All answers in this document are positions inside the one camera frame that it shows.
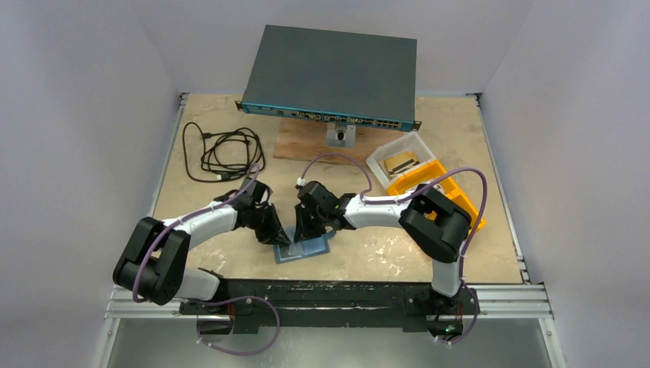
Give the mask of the blue card holder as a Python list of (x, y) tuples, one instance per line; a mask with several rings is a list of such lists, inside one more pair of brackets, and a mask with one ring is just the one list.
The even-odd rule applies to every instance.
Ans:
[(281, 245), (278, 241), (273, 241), (275, 262), (277, 264), (283, 264), (327, 254), (330, 252), (328, 241), (335, 235), (336, 231), (332, 230), (321, 235), (319, 238), (299, 241), (290, 245)]

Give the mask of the gold cards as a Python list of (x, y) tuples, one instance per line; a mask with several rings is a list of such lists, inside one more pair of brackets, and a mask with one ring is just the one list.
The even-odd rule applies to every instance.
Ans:
[(394, 156), (390, 156), (382, 161), (383, 167), (389, 178), (393, 178), (400, 173), (408, 171), (414, 166), (420, 164), (419, 158), (412, 151), (404, 151)]

